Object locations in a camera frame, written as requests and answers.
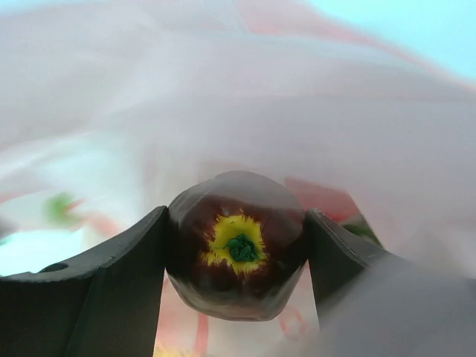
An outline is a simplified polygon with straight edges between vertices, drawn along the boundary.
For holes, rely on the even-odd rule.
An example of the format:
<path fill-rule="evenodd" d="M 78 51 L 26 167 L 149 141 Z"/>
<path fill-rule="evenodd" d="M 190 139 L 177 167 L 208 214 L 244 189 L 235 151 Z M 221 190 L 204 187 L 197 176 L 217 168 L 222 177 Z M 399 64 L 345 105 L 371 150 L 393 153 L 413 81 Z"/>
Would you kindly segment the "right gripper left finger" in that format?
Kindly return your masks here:
<path fill-rule="evenodd" d="M 151 356 L 164 279 L 159 207 L 37 273 L 1 279 L 3 356 Z"/>

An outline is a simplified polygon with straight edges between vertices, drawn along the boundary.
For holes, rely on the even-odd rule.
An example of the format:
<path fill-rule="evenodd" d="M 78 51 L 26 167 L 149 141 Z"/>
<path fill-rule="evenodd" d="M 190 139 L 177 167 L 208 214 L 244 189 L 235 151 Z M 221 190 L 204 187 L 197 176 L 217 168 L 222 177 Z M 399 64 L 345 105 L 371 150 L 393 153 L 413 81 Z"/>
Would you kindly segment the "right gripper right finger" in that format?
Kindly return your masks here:
<path fill-rule="evenodd" d="M 398 266 L 407 262 L 350 233 L 317 209 L 306 212 L 305 232 L 311 242 L 309 270 L 320 329 L 358 278 L 365 273 L 381 275 L 377 264 L 383 260 Z"/>

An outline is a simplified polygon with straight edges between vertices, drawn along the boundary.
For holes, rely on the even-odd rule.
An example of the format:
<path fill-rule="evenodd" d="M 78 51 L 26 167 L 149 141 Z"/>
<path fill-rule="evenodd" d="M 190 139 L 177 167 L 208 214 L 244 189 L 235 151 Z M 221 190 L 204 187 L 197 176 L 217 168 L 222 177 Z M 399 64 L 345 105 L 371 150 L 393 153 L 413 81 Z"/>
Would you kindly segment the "red fake fruit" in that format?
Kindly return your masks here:
<path fill-rule="evenodd" d="M 196 184 L 168 207 L 166 270 L 191 308 L 229 321 L 278 316 L 308 258 L 305 211 L 282 184 L 248 171 Z"/>

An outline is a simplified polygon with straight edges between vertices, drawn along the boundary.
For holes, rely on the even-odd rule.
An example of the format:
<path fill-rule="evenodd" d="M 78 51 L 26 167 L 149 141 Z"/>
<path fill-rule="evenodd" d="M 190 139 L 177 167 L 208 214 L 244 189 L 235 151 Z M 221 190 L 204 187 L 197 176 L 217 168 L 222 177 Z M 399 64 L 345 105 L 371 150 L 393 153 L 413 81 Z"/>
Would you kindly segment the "pink plastic bag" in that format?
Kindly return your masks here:
<path fill-rule="evenodd" d="M 401 257 L 320 329 L 308 258 L 282 312 L 189 307 L 168 207 L 221 173 L 282 184 Z M 1 11 L 1 279 L 164 207 L 151 356 L 473 356 L 475 78 L 307 1 L 80 1 Z"/>

